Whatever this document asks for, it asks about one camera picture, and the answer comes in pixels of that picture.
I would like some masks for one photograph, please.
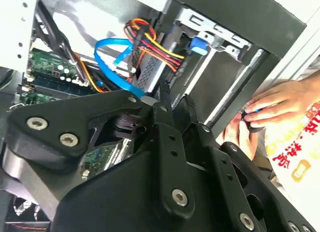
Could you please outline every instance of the metal bolt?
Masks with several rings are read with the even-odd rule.
[[[60,142],[69,147],[76,146],[79,142],[78,137],[71,133],[64,133],[60,136]]]
[[[307,226],[302,226],[304,232],[311,232],[311,230]]]
[[[172,191],[172,198],[179,206],[186,206],[188,204],[188,198],[182,190],[174,189]]]
[[[233,151],[237,152],[237,148],[236,148],[234,145],[230,145],[230,148],[231,148]]]
[[[298,227],[294,223],[289,222],[288,225],[289,225],[292,232],[300,232],[300,230],[298,229]]]
[[[210,129],[206,125],[202,125],[202,128],[204,129],[205,132],[210,132]]]
[[[27,119],[26,124],[34,130],[43,130],[48,127],[48,122],[41,117],[31,117]]]
[[[246,227],[248,230],[253,231],[255,229],[254,222],[252,219],[245,213],[241,213],[240,216],[240,221]]]
[[[164,106],[161,106],[160,109],[161,109],[162,111],[168,111]]]
[[[132,97],[132,96],[128,97],[128,99],[129,99],[129,101],[137,102],[137,100],[136,100],[134,97]]]

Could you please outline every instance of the wire bundle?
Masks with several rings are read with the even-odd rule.
[[[135,67],[138,67],[145,53],[166,63],[173,72],[176,72],[180,67],[182,60],[185,58],[182,55],[175,54],[156,42],[156,32],[150,24],[141,19],[135,18],[130,20],[124,27],[124,32],[128,39],[133,43],[133,50],[135,45],[141,50],[140,57]]]

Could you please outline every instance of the metal panel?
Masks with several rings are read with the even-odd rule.
[[[306,27],[274,0],[180,1],[278,57]]]
[[[0,66],[24,72],[36,0],[0,0]]]

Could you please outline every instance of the orange wire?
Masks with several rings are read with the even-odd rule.
[[[138,60],[138,62],[136,63],[136,67],[139,67],[139,65],[140,65],[140,63],[141,63],[142,58],[144,57],[144,55],[145,55],[145,52],[142,51],[141,54],[140,54],[139,60]]]
[[[128,34],[126,31],[124,31],[124,32],[125,32],[125,34],[127,35],[127,37],[129,38],[129,40],[132,42],[133,40],[130,38],[129,34]],[[168,67],[171,68],[171,70],[172,70],[173,72],[176,72],[176,71],[177,71],[170,63],[168,63],[167,61],[164,61],[164,59],[162,59],[162,58],[159,57],[158,55],[154,54],[153,52],[149,51],[148,49],[145,49],[145,48],[143,48],[143,47],[139,47],[139,49],[142,50],[142,53],[143,53],[143,52],[146,52],[146,53],[150,54],[151,56],[154,56],[155,58],[159,59],[160,61],[163,61],[165,64],[168,65]]]
[[[173,72],[176,72],[176,71],[177,71],[177,70],[174,68],[174,66],[172,66],[170,63],[164,61],[161,57],[159,57],[158,55],[154,54],[153,52],[151,52],[151,51],[149,51],[149,50],[147,50],[147,49],[145,49],[145,48],[143,48],[143,47],[141,47],[140,49],[141,49],[142,51],[145,51],[146,53],[150,54],[151,56],[154,56],[155,58],[159,59],[160,61],[163,61],[165,64],[168,65],[168,67],[171,68],[171,70],[172,70]]]
[[[75,57],[77,58],[78,62],[81,64],[81,66],[82,66],[82,68],[83,68],[86,76],[88,77],[88,79],[89,79],[91,85],[94,87],[94,89],[95,89],[97,92],[106,92],[106,91],[101,90],[100,88],[98,88],[98,87],[96,86],[96,84],[95,84],[94,81],[92,80],[92,78],[91,78],[91,76],[90,76],[90,74],[89,74],[89,72],[88,72],[88,70],[87,70],[86,65],[84,64],[84,62],[81,61],[80,58],[79,58],[76,54],[74,54],[74,55],[75,55]]]
[[[138,20],[138,21],[143,21],[146,25],[149,26],[149,29],[150,29],[150,31],[151,31],[151,33],[152,33],[152,35],[153,35],[153,40],[156,40],[156,36],[157,36],[156,31],[153,29],[152,26],[150,26],[150,24],[149,24],[146,20],[143,20],[142,18],[132,19],[131,21],[132,21],[133,27],[136,28],[137,30],[140,29],[140,26],[138,26],[138,25],[136,24],[136,21],[137,21],[137,20]]]

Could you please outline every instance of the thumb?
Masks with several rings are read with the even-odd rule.
[[[239,145],[240,149],[249,157],[250,160],[254,158],[254,153],[251,150],[250,132],[245,121],[239,123]]]

